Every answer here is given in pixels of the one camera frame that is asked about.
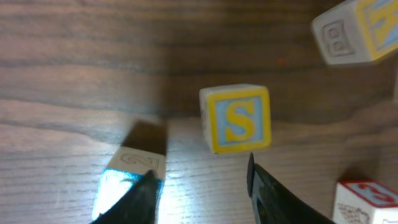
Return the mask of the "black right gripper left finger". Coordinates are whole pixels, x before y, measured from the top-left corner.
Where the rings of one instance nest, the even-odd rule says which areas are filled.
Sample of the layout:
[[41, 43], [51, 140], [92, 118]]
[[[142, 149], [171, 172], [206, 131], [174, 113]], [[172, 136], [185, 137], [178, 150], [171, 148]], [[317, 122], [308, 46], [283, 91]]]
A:
[[149, 170], [92, 224], [154, 224], [156, 205], [157, 179]]

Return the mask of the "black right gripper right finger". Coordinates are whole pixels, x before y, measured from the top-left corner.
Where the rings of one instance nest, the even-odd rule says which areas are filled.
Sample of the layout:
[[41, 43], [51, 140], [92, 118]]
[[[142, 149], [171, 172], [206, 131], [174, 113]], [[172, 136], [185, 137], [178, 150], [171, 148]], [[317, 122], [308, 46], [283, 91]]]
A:
[[256, 164], [253, 153], [249, 156], [247, 187], [256, 223], [334, 224]]

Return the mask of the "yellow S wooden block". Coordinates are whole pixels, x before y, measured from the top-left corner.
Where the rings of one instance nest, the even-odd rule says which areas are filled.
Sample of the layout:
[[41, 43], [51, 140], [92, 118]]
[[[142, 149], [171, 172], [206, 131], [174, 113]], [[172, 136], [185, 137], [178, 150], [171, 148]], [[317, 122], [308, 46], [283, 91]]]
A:
[[199, 91], [201, 123], [215, 154], [248, 151], [271, 143], [269, 90], [265, 86], [234, 84]]

